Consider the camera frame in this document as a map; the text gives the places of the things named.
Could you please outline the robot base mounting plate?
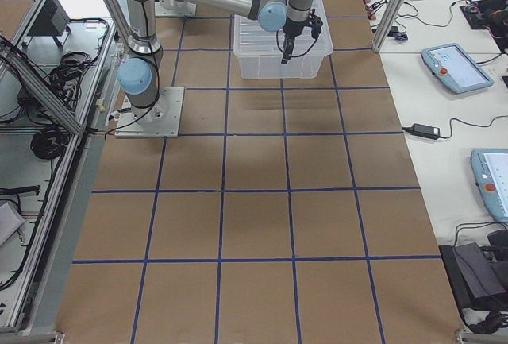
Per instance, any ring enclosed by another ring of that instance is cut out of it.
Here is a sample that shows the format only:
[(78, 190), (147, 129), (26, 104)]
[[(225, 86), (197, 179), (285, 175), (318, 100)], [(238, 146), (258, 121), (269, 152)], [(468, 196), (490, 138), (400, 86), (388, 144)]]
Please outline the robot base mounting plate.
[(196, 16), (197, 6), (190, 2), (176, 0), (155, 0), (156, 17), (165, 18), (193, 18)]
[(121, 113), (114, 136), (117, 138), (178, 137), (183, 107), (184, 88), (164, 87), (160, 90), (158, 103), (146, 114), (145, 110), (132, 108), (124, 96), (123, 107), (129, 111)]

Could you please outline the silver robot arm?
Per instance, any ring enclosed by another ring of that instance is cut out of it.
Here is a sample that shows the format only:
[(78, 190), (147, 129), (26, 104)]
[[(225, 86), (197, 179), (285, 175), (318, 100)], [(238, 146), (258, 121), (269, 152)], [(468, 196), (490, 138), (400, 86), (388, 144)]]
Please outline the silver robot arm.
[(322, 20), (312, 7), (314, 0), (103, 0), (126, 45), (127, 58), (117, 80), (130, 106), (132, 119), (126, 126), (159, 127), (171, 106), (160, 85), (163, 48), (156, 31), (156, 3), (174, 17), (192, 17), (198, 5), (257, 21), (267, 32), (284, 33), (278, 48), (282, 62), (295, 57), (295, 40), (304, 29), (313, 39), (321, 34)]

